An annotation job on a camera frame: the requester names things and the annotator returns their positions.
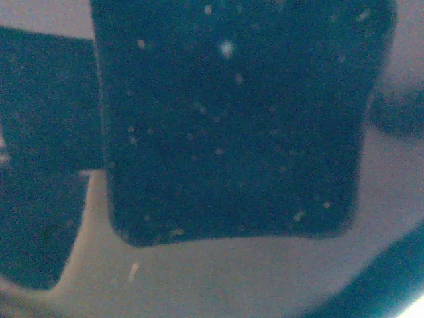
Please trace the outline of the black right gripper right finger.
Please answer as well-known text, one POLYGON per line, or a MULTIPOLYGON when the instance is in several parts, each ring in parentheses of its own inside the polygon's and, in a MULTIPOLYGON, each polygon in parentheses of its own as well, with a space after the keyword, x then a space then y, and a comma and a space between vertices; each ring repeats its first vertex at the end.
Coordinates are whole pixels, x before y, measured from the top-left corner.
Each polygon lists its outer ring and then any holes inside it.
POLYGON ((335 237, 393 1, 92 1, 113 230, 335 237))

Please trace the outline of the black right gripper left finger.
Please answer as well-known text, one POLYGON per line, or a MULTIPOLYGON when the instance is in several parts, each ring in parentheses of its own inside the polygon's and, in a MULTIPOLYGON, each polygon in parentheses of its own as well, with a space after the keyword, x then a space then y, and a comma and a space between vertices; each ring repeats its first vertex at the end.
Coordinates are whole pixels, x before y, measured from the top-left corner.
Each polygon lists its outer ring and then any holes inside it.
POLYGON ((86 170, 100 169, 90 40, 1 29, 1 275, 55 285, 81 225, 86 170))

